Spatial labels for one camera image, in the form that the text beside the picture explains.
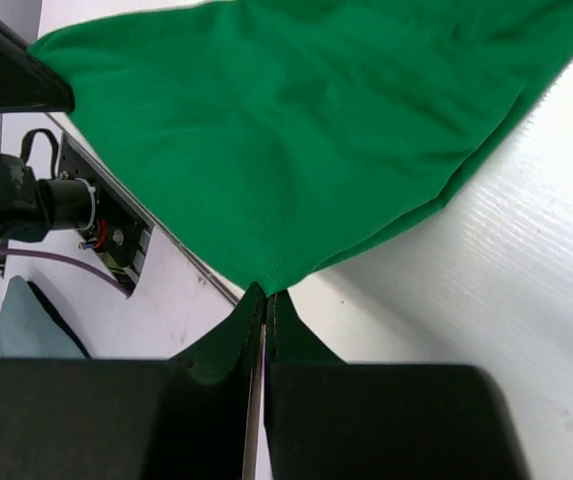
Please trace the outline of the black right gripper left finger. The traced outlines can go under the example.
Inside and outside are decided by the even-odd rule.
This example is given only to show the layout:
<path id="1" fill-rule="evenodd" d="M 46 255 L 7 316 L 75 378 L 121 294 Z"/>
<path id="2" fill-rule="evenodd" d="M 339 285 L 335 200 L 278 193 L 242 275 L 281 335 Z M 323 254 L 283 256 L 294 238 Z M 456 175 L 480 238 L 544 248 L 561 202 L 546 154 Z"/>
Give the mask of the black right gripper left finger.
<path id="1" fill-rule="evenodd" d="M 266 296 L 167 360 L 0 358 L 0 479 L 251 479 Z"/>

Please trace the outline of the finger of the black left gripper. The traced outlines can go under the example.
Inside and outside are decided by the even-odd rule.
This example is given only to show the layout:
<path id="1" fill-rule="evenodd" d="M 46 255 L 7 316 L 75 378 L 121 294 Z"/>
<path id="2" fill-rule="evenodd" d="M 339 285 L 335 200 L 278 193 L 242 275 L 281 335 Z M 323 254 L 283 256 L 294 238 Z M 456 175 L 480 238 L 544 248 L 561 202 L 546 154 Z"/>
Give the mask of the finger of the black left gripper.
<path id="1" fill-rule="evenodd" d="M 70 86 L 27 48 L 27 42 L 0 20 L 0 114 L 72 112 Z"/>

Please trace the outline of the light blue cloth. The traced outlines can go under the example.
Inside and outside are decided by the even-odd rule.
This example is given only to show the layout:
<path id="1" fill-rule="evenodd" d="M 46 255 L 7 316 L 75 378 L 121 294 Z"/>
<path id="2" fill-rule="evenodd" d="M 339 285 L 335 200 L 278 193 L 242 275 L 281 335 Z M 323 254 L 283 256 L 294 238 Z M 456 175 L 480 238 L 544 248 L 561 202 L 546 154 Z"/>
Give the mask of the light blue cloth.
<path id="1" fill-rule="evenodd" d="M 0 311 L 0 358 L 89 359 L 79 337 L 34 282 L 9 283 Z"/>

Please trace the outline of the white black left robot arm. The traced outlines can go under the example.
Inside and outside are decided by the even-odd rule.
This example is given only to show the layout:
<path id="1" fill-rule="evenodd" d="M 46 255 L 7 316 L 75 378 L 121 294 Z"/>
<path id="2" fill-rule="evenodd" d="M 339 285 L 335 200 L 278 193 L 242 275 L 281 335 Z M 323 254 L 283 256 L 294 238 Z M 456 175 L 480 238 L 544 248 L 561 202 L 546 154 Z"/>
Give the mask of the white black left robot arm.
<path id="1" fill-rule="evenodd" d="M 71 88 L 28 52 L 28 44 L 0 20 L 0 114 L 69 113 Z M 55 221 L 55 189 L 37 180 L 20 157 L 0 153 L 0 239 L 38 242 L 49 231 L 72 228 L 69 219 Z"/>

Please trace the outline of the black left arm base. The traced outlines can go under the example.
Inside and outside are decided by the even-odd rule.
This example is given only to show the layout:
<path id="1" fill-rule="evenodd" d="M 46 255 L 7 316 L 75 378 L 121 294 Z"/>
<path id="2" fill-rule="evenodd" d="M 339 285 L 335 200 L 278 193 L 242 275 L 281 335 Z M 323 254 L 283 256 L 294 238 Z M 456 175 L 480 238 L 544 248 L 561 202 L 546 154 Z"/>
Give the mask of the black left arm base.
<path id="1" fill-rule="evenodd" d="M 50 177 L 37 182 L 48 226 L 54 231 L 76 231 L 81 237 L 78 248 L 93 253 L 120 287 L 133 293 L 152 227 L 67 136 L 57 139 L 45 128 L 28 131 L 21 143 L 23 161 L 29 160 L 39 135 L 51 144 Z"/>

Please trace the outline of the green t shirt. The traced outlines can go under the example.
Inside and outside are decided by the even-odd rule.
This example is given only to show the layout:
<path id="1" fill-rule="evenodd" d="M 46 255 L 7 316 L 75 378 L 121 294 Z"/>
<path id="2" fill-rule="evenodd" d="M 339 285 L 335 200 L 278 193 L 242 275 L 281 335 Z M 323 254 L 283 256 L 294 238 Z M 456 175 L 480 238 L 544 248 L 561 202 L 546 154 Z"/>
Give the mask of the green t shirt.
<path id="1" fill-rule="evenodd" d="M 339 355 L 573 387 L 573 1 L 214 1 L 30 51 L 184 245 L 298 286 Z"/>

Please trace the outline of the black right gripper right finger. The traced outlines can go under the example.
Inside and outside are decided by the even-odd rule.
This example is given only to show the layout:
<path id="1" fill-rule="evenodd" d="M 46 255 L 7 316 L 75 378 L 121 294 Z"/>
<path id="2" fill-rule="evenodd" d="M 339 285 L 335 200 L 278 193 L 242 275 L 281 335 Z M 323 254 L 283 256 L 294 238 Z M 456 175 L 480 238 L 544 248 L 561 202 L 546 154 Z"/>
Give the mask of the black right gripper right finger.
<path id="1" fill-rule="evenodd" d="M 461 364 L 341 360 L 287 292 L 266 314 L 265 428 L 277 479 L 526 479 L 496 382 Z"/>

